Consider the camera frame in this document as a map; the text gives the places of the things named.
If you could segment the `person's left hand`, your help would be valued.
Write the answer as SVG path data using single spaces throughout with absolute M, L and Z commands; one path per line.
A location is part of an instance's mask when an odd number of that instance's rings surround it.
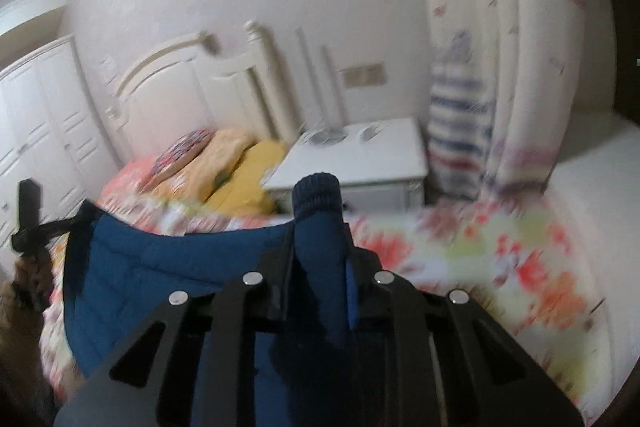
M 47 251 L 19 257 L 15 261 L 12 286 L 16 297 L 27 309 L 36 312 L 47 309 L 54 288 L 52 260 Z

